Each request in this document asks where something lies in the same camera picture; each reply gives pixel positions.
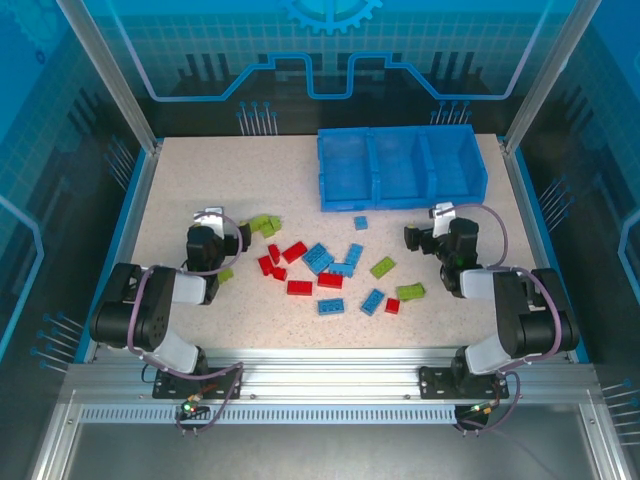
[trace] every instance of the metal pin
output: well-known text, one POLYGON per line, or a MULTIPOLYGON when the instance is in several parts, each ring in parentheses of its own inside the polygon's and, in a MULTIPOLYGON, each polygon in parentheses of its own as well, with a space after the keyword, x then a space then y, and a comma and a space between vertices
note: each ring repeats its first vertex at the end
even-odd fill
POLYGON ((458 123, 462 123, 462 117, 464 117, 464 112, 467 111, 467 107, 471 105, 471 102, 469 100, 465 100, 464 102, 462 102, 462 113, 460 114, 460 120, 458 121, 458 123))
POLYGON ((65 365, 69 365, 69 362, 65 362, 64 360, 60 360, 59 358, 52 357, 51 355, 47 355, 46 353, 42 353, 36 347, 31 347, 29 353, 31 353, 31 356, 33 357, 40 355, 41 357, 48 358, 49 360, 54 360, 56 362, 64 363, 65 365))
POLYGON ((251 133, 255 136, 256 134, 256 125, 253 123, 253 112, 247 113, 249 120, 251 120, 251 133))
POLYGON ((277 116, 278 114, 276 112, 271 112, 271 118, 273 118, 273 131, 275 132, 275 135, 278 135, 278 121, 276 120, 277 116))
POLYGON ((269 135, 273 135, 273 130, 271 129, 271 115, 269 114, 269 107, 271 106, 271 103, 262 102, 262 106, 266 110, 267 123, 269 124, 269 135))
POLYGON ((568 216, 569 216, 569 212, 564 212, 562 216, 556 221, 556 223, 551 225, 551 227, 549 228, 549 233, 553 232, 557 228, 557 226, 560 225, 562 221, 568 216))
POLYGON ((46 360, 40 361, 40 368, 50 368, 51 370, 57 370, 58 372, 67 373, 66 370, 58 367, 54 367, 53 365, 49 365, 46 360))
POLYGON ((562 182, 564 182, 566 179, 567 179, 567 176, 566 175, 562 175, 560 177, 560 180, 558 180, 555 185, 553 185, 553 182, 551 182, 553 187, 550 188, 551 185, 549 185, 549 187, 547 187, 547 189, 542 193, 542 195, 540 195, 540 197, 538 197, 538 203, 541 204, 544 201, 544 199, 547 198, 549 195, 551 195, 560 185, 562 185, 562 182))
POLYGON ((440 114, 442 113, 442 109, 444 108, 444 106, 447 104, 447 102, 445 102, 444 100, 440 100, 440 110, 438 110, 438 116, 436 118, 436 125, 438 123, 440 123, 440 114))
POLYGON ((242 112, 236 112, 236 117, 238 117, 238 123, 240 124, 240 131, 242 132, 242 136, 245 136, 244 133, 244 125, 242 125, 242 112))
POLYGON ((629 390, 628 392, 623 392, 623 393, 617 393, 615 395, 609 395, 608 397, 604 397, 606 400, 609 400, 611 398, 618 398, 618 397, 625 397, 627 395, 633 395, 634 393, 638 393, 640 392, 640 389, 637 390, 629 390))
POLYGON ((70 342, 73 343, 80 343, 78 340, 76 340, 75 338, 70 337, 69 335, 67 335, 66 333, 62 333, 60 330, 58 330, 56 327, 53 327, 51 329, 51 334, 52 335, 58 335, 62 338, 66 338, 67 340, 69 340, 70 342))
POLYGON ((42 321, 43 322, 48 322, 48 323, 53 323, 54 325, 58 325, 59 327, 62 327, 65 330, 67 330, 67 331, 69 331, 71 333, 75 333, 76 335, 82 335, 82 331, 79 332, 75 328, 68 327, 64 323, 58 322, 57 320, 54 320, 53 318, 51 318, 51 315, 49 315, 48 313, 45 313, 42 316, 42 321))
POLYGON ((604 387, 601 390, 603 392, 606 392, 607 390, 613 390, 614 388, 620 388, 620 387, 631 388, 631 379, 630 378, 625 378, 622 381, 622 383, 617 383, 615 385, 611 385, 610 387, 604 387))
POLYGON ((447 118, 447 123, 451 123, 451 117, 453 116, 453 111, 455 110, 456 105, 458 105, 457 100, 453 100, 451 102, 451 111, 449 112, 449 118, 447 118))
POLYGON ((247 135, 249 135, 249 122, 247 121, 247 111, 244 109, 247 104, 245 102, 240 102, 240 108, 242 109, 242 116, 244 117, 244 126, 247 127, 247 135))
POLYGON ((71 355, 70 353, 67 352, 63 352, 62 350, 60 350, 59 348, 55 348, 53 345, 51 345, 50 343, 47 343, 44 346, 44 351, 45 352, 55 352, 57 354, 60 355, 64 355, 65 357, 69 357, 71 360, 73 360, 75 357, 73 355, 71 355))
POLYGON ((78 322, 74 322, 69 317, 65 317, 64 312, 58 312, 56 314, 56 317, 58 317, 58 320, 66 320, 67 322, 71 323, 72 325, 75 325, 76 327, 78 327, 80 330, 84 330, 84 326, 83 325, 80 325, 78 322))
POLYGON ((262 120, 262 134, 268 135, 267 133, 267 125, 264 123, 264 112, 260 112, 260 120, 262 120))
POLYGON ((66 344, 64 342, 61 342, 60 340, 58 340, 56 338, 50 337, 49 335, 46 335, 42 330, 38 330, 36 332, 36 338, 46 338, 47 340, 50 340, 50 341, 52 341, 54 343, 57 343, 58 345, 62 345, 63 347, 67 347, 70 350, 73 350, 73 351, 76 350, 76 347, 72 347, 71 345, 68 345, 68 344, 66 344))
POLYGON ((638 399, 636 397, 633 397, 628 402, 616 403, 615 405, 607 405, 607 407, 609 408, 609 410, 611 410, 612 408, 626 407, 628 405, 631 405, 632 407, 636 407, 637 408, 637 407, 640 407, 640 402, 638 402, 638 399))
POLYGON ((640 413, 640 410, 633 410, 632 412, 616 413, 615 415, 611 415, 611 418, 626 417, 627 415, 635 415, 637 413, 640 413))

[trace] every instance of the blue plastic bin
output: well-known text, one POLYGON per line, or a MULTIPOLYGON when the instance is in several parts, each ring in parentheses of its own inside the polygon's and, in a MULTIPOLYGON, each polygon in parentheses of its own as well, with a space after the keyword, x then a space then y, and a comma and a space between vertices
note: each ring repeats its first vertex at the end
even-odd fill
POLYGON ((320 195, 324 211, 375 208, 378 174, 371 168, 368 128, 337 128, 318 132, 320 195))
POLYGON ((487 170, 471 125, 425 127, 438 179, 435 203, 482 203, 487 192, 487 170))
POLYGON ((318 131, 323 211, 483 202, 487 171, 470 125, 318 131))

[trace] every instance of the toy block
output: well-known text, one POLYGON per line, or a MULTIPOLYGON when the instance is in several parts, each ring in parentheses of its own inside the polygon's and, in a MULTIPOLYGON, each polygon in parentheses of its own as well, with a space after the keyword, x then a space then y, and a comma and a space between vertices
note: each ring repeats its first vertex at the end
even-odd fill
POLYGON ((302 261, 307 264, 309 268, 311 265, 318 260, 322 255, 327 253, 327 249, 321 243, 316 243, 311 250, 305 253, 302 257, 302 261))
POLYGON ((348 263, 349 265, 353 265, 353 268, 356 268, 358 262, 360 261, 360 256, 362 255, 362 250, 364 247, 362 245, 358 245, 357 243, 352 243, 349 247, 349 251, 347 252, 347 258, 344 263, 348 263))
POLYGON ((383 298, 384 298, 384 293, 374 288, 371 294, 369 295, 369 297, 367 297, 367 299, 364 301, 364 303, 360 307, 360 310, 362 310, 364 313, 366 313, 369 316, 373 315, 373 312, 375 312, 376 308, 380 306, 380 303, 382 302, 383 298))
POLYGON ((318 315, 335 315, 338 313, 344 313, 344 300, 341 298, 318 300, 318 315))
POLYGON ((265 223, 260 227, 260 231, 262 232, 262 236, 264 238, 273 237, 276 234, 276 230, 273 228, 271 223, 265 223))
POLYGON ((258 259, 258 263, 260 264, 260 268, 262 269, 262 274, 265 277, 269 276, 269 274, 273 272, 273 263, 271 263, 271 257, 269 255, 260 257, 258 259))
POLYGON ((396 294, 401 302, 424 297, 425 289, 421 283, 396 287, 396 294))
POLYGON ((318 286, 327 288, 342 288, 342 281, 344 277, 342 275, 336 275, 333 273, 321 273, 318 275, 318 286))
POLYGON ((367 217, 355 217, 353 219, 353 223, 356 227, 356 230, 366 230, 369 228, 369 223, 367 222, 367 217))
POLYGON ((273 260, 273 264, 277 265, 280 263, 280 249, 277 245, 269 245, 267 247, 269 250, 269 255, 271 256, 271 260, 273 260))
POLYGON ((387 306, 385 307, 384 311, 397 315, 398 310, 400 310, 400 300, 398 300, 397 298, 388 298, 387 306))
POLYGON ((347 263, 331 263, 327 268, 329 273, 342 275, 343 277, 353 277, 353 265, 347 263))
POLYGON ((249 220, 249 227, 251 228, 251 233, 255 233, 260 228, 269 223, 269 215, 258 215, 257 217, 253 217, 249 220))
POLYGON ((273 272, 271 273, 273 274, 273 278, 280 280, 281 282, 284 282, 287 279, 287 271, 284 268, 274 267, 273 272))
POLYGON ((305 295, 311 296, 313 283, 301 282, 297 280, 289 280, 287 282, 287 295, 305 295))
POLYGON ((223 270, 218 274, 218 282, 220 282, 220 285, 222 285, 230 278, 233 278, 233 270, 231 270, 230 268, 227 268, 226 270, 223 270))
POLYGON ((282 222, 280 221, 280 217, 269 217, 269 223, 276 232, 279 232, 282 229, 282 222))
POLYGON ((298 242, 282 252, 282 258, 284 258, 287 263, 291 263, 300 258, 305 253, 307 253, 307 247, 304 243, 298 242))
POLYGON ((374 277, 380 280, 383 276, 385 276, 389 270, 396 266, 396 262, 391 260, 390 257, 384 257, 378 263, 376 263, 371 269, 371 273, 374 277))

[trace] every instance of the green lego brick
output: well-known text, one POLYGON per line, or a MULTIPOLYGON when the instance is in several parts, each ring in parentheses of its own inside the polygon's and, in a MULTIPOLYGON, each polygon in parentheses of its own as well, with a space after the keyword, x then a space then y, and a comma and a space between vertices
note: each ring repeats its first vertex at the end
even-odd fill
POLYGON ((371 273, 374 277, 380 280, 389 270, 396 266, 396 262, 389 257, 384 257, 378 263, 376 263, 371 269, 371 273))
POLYGON ((220 282, 220 285, 222 285, 230 278, 233 278, 233 270, 231 270, 230 268, 227 268, 226 270, 223 270, 218 274, 218 282, 220 282))
POLYGON ((280 217, 269 217, 269 222, 273 229, 277 232, 282 228, 282 222, 280 222, 280 217))
POLYGON ((271 226, 271 223, 265 223, 260 227, 260 231, 262 232, 262 236, 264 238, 273 237, 276 234, 275 229, 271 226))
POLYGON ((396 296, 400 301, 407 302, 409 300, 424 297, 425 291, 426 290, 421 283, 415 283, 413 285, 396 287, 396 296))
POLYGON ((258 215, 249 220, 249 226, 251 227, 251 233, 255 233, 262 228, 263 225, 269 223, 269 215, 258 215))

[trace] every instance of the speckled work surface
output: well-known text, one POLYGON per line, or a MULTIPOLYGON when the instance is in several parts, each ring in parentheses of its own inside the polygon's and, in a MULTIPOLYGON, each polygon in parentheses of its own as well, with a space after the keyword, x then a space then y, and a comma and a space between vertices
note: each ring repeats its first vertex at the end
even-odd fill
MULTIPOLYGON (((509 231, 506 264, 533 267, 531 250, 494 135, 478 135, 489 172, 485 203, 509 231)), ((375 348, 439 347, 469 344, 495 332, 492 302, 460 300, 439 279, 439 262, 404 246, 407 223, 427 225, 427 210, 321 213, 315 136, 168 138, 153 180, 133 262, 179 266, 186 258, 186 232, 194 211, 223 205, 244 220, 261 213, 279 215, 282 230, 253 244, 238 261, 235 276, 220 287, 210 306, 173 305, 171 323, 185 338, 205 348, 375 348), (353 218, 366 215, 369 228, 356 231, 353 218), (318 288, 312 297, 290 297, 286 284, 262 276, 257 258, 267 245, 281 250, 302 240, 323 243, 343 261, 351 243, 364 245, 353 278, 342 291, 318 288), (369 269, 385 256, 397 266, 376 280, 369 269), (397 285, 422 282, 423 299, 402 303, 400 313, 384 312, 386 299, 369 317, 360 305, 373 288, 394 295, 397 285), (342 297, 343 315, 319 316, 317 300, 342 297)), ((494 262, 502 251, 500 228, 485 212, 459 213, 480 224, 479 261, 494 262)), ((315 280, 297 260, 285 267, 289 279, 315 280)))

